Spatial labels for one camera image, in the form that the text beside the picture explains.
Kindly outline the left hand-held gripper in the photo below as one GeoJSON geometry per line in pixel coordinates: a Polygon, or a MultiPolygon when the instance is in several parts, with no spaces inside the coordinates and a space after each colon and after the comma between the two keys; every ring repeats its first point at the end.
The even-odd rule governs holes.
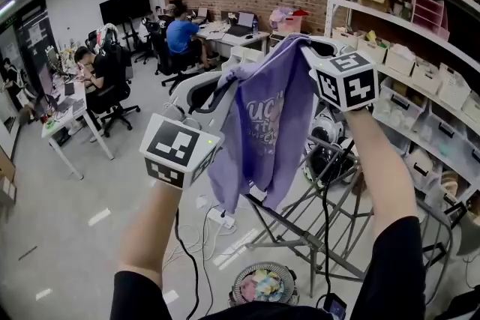
{"type": "Polygon", "coordinates": [[[139,152],[149,176],[186,190],[213,162],[239,81],[218,85],[220,71],[181,82],[159,115],[152,114],[139,152]]]}

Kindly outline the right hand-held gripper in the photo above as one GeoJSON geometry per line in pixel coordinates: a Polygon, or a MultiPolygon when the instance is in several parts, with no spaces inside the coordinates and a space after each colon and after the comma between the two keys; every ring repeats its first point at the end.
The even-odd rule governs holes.
{"type": "Polygon", "coordinates": [[[315,73],[319,96],[342,112],[361,109],[379,98],[377,68],[371,57],[340,40],[309,36],[300,46],[302,55],[315,73]]]}

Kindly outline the purple t-shirt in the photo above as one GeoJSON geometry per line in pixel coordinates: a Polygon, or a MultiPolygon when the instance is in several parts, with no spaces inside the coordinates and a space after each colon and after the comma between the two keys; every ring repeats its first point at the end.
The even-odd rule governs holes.
{"type": "Polygon", "coordinates": [[[262,61],[225,70],[218,84],[238,88],[223,124],[224,141],[208,168],[213,193],[232,214],[254,184],[276,209],[290,190],[311,122],[315,85],[301,52],[304,35],[290,35],[262,61]]]}

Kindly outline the grey metal drying rack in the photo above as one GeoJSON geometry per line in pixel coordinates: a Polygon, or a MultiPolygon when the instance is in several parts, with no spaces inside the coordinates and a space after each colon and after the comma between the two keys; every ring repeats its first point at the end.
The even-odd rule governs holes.
{"type": "MultiPolygon", "coordinates": [[[[351,264],[348,258],[367,228],[374,212],[358,210],[360,196],[355,198],[355,207],[352,212],[343,208],[348,195],[362,175],[359,157],[355,156],[352,151],[353,144],[341,148],[313,136],[308,138],[316,143],[316,147],[323,145],[336,151],[336,154],[316,180],[310,183],[309,188],[300,198],[285,206],[278,213],[264,206],[263,201],[250,193],[244,197],[263,225],[263,230],[247,243],[246,247],[248,249],[284,247],[291,250],[310,265],[310,293],[313,293],[318,275],[325,277],[328,289],[331,288],[332,278],[356,283],[365,279],[366,272],[351,264]],[[340,159],[337,166],[341,166],[349,157],[355,162],[354,167],[333,181],[332,178],[329,178],[322,187],[319,187],[317,181],[338,157],[340,159]],[[321,201],[323,210],[317,214],[311,224],[315,225],[321,218],[324,219],[324,223],[316,232],[312,233],[309,229],[301,229],[297,226],[297,219],[291,220],[290,216],[303,203],[306,203],[306,206],[301,212],[305,213],[315,199],[321,201]]],[[[313,151],[309,154],[305,153],[301,164],[307,162],[310,166],[310,157],[313,153],[313,151]]]]}

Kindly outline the pink clothes garment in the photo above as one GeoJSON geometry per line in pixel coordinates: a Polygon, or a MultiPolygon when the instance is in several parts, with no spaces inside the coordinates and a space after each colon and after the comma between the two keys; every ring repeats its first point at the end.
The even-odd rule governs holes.
{"type": "Polygon", "coordinates": [[[256,287],[257,282],[253,280],[252,276],[246,276],[240,285],[241,296],[247,302],[255,301],[257,299],[256,287]]]}

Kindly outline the rainbow striped shirt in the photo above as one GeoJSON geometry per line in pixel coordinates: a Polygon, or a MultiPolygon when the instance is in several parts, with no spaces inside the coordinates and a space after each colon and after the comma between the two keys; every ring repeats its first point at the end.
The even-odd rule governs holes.
{"type": "Polygon", "coordinates": [[[256,270],[250,276],[257,282],[255,301],[278,302],[281,300],[284,283],[278,274],[268,270],[256,270]]]}

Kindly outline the person's left forearm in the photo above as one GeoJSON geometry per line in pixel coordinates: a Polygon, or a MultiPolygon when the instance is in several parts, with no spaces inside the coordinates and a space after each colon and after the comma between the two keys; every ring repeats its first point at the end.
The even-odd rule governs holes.
{"type": "Polygon", "coordinates": [[[182,190],[156,181],[146,203],[128,226],[118,269],[132,271],[163,285],[162,267],[182,190]]]}

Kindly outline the person's right forearm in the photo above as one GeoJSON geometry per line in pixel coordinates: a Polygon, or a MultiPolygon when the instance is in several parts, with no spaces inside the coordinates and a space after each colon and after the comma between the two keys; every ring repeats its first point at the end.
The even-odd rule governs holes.
{"type": "Polygon", "coordinates": [[[404,161],[367,109],[346,112],[345,117],[372,201],[373,233],[377,237],[397,220],[416,215],[413,181],[404,161]]]}

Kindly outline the pink storage box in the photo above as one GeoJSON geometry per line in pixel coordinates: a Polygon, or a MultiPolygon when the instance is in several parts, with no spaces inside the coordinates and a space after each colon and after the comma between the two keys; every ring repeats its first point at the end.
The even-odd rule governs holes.
{"type": "Polygon", "coordinates": [[[275,8],[269,16],[269,25],[279,34],[300,33],[302,20],[309,13],[302,9],[293,10],[288,7],[275,8]]]}

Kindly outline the narrow white drawer tower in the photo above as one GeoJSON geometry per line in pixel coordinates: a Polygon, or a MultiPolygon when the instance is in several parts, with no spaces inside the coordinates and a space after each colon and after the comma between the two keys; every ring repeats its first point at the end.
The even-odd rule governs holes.
{"type": "Polygon", "coordinates": [[[221,65],[221,70],[226,72],[231,67],[240,65],[245,61],[246,53],[248,49],[244,46],[233,46],[230,50],[229,58],[221,65]]]}
{"type": "Polygon", "coordinates": [[[242,54],[240,65],[257,63],[264,58],[262,51],[241,46],[242,54]]]}

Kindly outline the black office chair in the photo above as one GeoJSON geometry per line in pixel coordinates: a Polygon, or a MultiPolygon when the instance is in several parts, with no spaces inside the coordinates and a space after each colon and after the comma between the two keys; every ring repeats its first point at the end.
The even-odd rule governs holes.
{"type": "Polygon", "coordinates": [[[158,23],[152,23],[148,31],[154,53],[157,57],[157,70],[154,74],[170,75],[170,77],[160,82],[162,87],[166,87],[168,83],[171,84],[168,91],[169,95],[173,93],[181,82],[202,73],[198,69],[200,58],[195,54],[191,52],[182,54],[170,52],[165,28],[161,28],[158,23]]]}
{"type": "Polygon", "coordinates": [[[134,45],[133,53],[137,54],[134,62],[137,63],[142,60],[143,64],[146,64],[148,59],[155,55],[151,42],[152,21],[149,16],[144,16],[140,20],[137,29],[135,29],[133,25],[131,27],[131,36],[134,45]]]}
{"type": "Polygon", "coordinates": [[[92,63],[93,77],[103,80],[101,86],[93,85],[94,90],[86,94],[87,107],[97,123],[96,115],[106,113],[101,117],[101,129],[105,137],[110,136],[110,130],[116,121],[121,121],[128,130],[132,130],[131,123],[126,119],[127,112],[140,112],[140,107],[134,105],[123,107],[121,102],[127,100],[131,94],[128,83],[127,69],[132,69],[131,54],[124,47],[115,44],[108,52],[97,54],[92,63]]]}

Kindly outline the long white desk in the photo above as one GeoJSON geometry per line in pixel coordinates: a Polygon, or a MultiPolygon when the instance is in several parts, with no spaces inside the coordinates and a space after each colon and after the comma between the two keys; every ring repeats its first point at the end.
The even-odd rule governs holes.
{"type": "Polygon", "coordinates": [[[270,36],[268,32],[260,31],[253,34],[251,38],[248,38],[247,35],[236,37],[227,33],[229,28],[230,25],[226,22],[208,22],[200,26],[196,35],[204,39],[212,51],[218,52],[224,58],[230,56],[230,51],[234,46],[244,46],[259,50],[263,54],[267,53],[270,36]]]}

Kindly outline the open laptop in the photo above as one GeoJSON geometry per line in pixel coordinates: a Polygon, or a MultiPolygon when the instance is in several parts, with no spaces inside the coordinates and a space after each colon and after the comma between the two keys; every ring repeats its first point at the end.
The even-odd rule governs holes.
{"type": "Polygon", "coordinates": [[[244,37],[253,33],[256,16],[254,13],[247,12],[230,13],[228,20],[230,24],[227,34],[244,37]]]}

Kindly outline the black visor helmet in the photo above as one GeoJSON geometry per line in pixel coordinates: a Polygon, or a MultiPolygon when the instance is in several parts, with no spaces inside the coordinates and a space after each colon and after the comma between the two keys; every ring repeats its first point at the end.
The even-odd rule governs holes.
{"type": "MultiPolygon", "coordinates": [[[[309,181],[313,181],[316,180],[318,175],[324,170],[325,167],[327,167],[333,156],[336,154],[336,151],[332,151],[323,145],[316,147],[316,143],[310,140],[306,142],[305,150],[307,154],[311,153],[312,151],[313,154],[310,157],[310,166],[308,165],[308,162],[305,162],[302,171],[304,176],[309,181]]],[[[339,175],[348,172],[356,164],[351,158],[347,157],[341,166],[337,166],[339,159],[340,158],[338,157],[317,181],[319,187],[322,187],[329,178],[331,178],[333,181],[339,175]]]]}

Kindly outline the pink desk organiser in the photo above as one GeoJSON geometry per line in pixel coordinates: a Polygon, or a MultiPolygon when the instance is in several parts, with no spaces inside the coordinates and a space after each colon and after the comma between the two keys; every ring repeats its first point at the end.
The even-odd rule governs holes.
{"type": "Polygon", "coordinates": [[[449,40],[448,14],[443,0],[412,0],[411,23],[449,40]]]}

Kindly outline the patterned white helmet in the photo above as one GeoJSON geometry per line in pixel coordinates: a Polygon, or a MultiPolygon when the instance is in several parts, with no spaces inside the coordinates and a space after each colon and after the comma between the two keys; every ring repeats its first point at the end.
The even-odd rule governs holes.
{"type": "Polygon", "coordinates": [[[97,50],[110,50],[111,47],[119,42],[119,31],[112,23],[107,23],[96,31],[96,45],[97,50]]]}

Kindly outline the white power strip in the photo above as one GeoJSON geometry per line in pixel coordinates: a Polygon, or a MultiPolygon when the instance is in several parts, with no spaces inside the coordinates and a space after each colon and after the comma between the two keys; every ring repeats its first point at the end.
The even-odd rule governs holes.
{"type": "Polygon", "coordinates": [[[233,217],[229,216],[222,210],[218,210],[217,208],[211,208],[207,213],[207,217],[226,229],[231,229],[236,222],[233,217]]]}

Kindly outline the black television screen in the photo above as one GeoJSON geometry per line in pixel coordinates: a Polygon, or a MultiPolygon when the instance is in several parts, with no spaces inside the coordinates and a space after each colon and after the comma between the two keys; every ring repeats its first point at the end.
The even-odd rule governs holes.
{"type": "Polygon", "coordinates": [[[99,7],[103,23],[113,25],[141,18],[151,10],[150,0],[108,0],[99,7]]]}

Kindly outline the white desk with metal legs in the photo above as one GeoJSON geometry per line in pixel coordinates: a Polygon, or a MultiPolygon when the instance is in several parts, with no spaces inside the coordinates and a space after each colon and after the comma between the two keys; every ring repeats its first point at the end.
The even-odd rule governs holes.
{"type": "Polygon", "coordinates": [[[90,118],[87,113],[87,100],[86,100],[86,90],[82,82],[74,81],[74,92],[71,95],[65,94],[65,85],[57,85],[52,87],[53,94],[45,94],[45,99],[48,106],[48,112],[51,113],[50,117],[46,122],[43,123],[41,138],[45,139],[57,155],[61,158],[64,164],[69,168],[69,170],[75,175],[78,180],[84,178],[81,174],[69,161],[69,159],[63,153],[60,145],[57,141],[54,140],[53,136],[66,128],[70,123],[74,122],[77,118],[82,117],[87,123],[91,133],[96,138],[97,143],[102,147],[106,156],[109,160],[113,160],[114,156],[112,152],[107,147],[102,135],[99,134],[99,130],[96,128],[93,120],[90,118]],[[73,103],[68,106],[66,110],[60,112],[57,110],[57,106],[62,104],[66,99],[72,99],[73,103]]]}

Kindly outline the computer monitor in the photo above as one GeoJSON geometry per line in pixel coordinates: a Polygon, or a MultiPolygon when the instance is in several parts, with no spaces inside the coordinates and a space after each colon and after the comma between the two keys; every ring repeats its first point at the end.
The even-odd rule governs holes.
{"type": "Polygon", "coordinates": [[[54,100],[55,102],[59,101],[59,93],[56,88],[55,83],[53,82],[52,75],[50,74],[47,64],[44,64],[38,72],[38,78],[43,89],[43,93],[46,96],[48,101],[54,100]]]}

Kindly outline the grey slatted laundry basket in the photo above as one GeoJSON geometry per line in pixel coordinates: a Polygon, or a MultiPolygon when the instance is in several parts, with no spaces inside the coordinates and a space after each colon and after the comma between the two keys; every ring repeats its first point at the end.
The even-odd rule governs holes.
{"type": "Polygon", "coordinates": [[[277,304],[288,304],[296,306],[299,303],[299,292],[296,287],[297,276],[295,272],[289,269],[285,265],[281,265],[277,262],[258,262],[246,267],[235,279],[232,289],[229,293],[229,306],[236,307],[238,305],[247,304],[247,302],[241,295],[240,285],[242,280],[246,276],[250,276],[256,270],[268,270],[273,271],[279,275],[284,284],[284,293],[282,298],[278,302],[267,302],[277,304]]]}

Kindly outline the black framed glass door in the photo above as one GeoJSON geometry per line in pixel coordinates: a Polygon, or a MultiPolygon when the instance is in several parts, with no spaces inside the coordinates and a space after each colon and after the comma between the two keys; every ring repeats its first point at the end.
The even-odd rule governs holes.
{"type": "Polygon", "coordinates": [[[49,59],[46,49],[51,46],[57,50],[56,41],[50,25],[46,0],[33,0],[21,7],[15,14],[14,30],[19,50],[34,89],[41,90],[39,73],[49,59]]]}

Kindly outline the woven straw basket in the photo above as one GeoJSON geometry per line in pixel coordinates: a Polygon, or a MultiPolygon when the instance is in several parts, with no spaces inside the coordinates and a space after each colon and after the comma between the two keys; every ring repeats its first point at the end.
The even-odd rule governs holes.
{"type": "Polygon", "coordinates": [[[470,191],[470,183],[453,170],[444,170],[440,178],[440,186],[447,196],[456,201],[466,201],[470,191]]]}

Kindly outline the flat brown cardboard box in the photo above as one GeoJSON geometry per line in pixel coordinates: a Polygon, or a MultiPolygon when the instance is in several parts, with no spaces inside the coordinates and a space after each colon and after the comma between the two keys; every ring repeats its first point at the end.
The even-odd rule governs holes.
{"type": "Polygon", "coordinates": [[[9,181],[13,181],[15,172],[15,165],[0,146],[0,178],[6,177],[9,181]]]}

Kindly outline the small cardboard box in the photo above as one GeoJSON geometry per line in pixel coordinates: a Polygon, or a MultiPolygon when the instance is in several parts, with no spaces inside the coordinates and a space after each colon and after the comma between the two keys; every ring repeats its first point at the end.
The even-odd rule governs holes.
{"type": "Polygon", "coordinates": [[[16,203],[17,188],[6,176],[0,177],[0,203],[13,206],[16,203]]]}

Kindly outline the person's black shirt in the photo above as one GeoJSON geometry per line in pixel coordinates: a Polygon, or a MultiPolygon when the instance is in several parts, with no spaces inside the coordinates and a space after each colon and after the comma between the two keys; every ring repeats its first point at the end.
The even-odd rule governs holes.
{"type": "MultiPolygon", "coordinates": [[[[425,268],[417,217],[404,217],[383,230],[350,320],[425,320],[425,268]]],[[[109,320],[172,320],[161,289],[137,273],[114,277],[109,320]]],[[[324,310],[282,303],[251,302],[200,320],[335,320],[324,310]]]]}

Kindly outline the grey chair with black legs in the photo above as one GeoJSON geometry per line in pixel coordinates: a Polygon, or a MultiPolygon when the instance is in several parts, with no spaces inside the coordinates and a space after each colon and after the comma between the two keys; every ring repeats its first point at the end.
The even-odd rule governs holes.
{"type": "Polygon", "coordinates": [[[421,223],[427,265],[452,264],[480,251],[480,217],[449,197],[437,201],[421,223]]]}

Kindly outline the small black screen device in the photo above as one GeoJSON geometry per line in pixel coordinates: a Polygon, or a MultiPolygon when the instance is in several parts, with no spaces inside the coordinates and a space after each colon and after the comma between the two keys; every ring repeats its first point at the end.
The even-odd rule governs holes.
{"type": "Polygon", "coordinates": [[[330,313],[334,320],[344,320],[347,314],[347,305],[335,293],[326,295],[323,309],[330,313]]]}

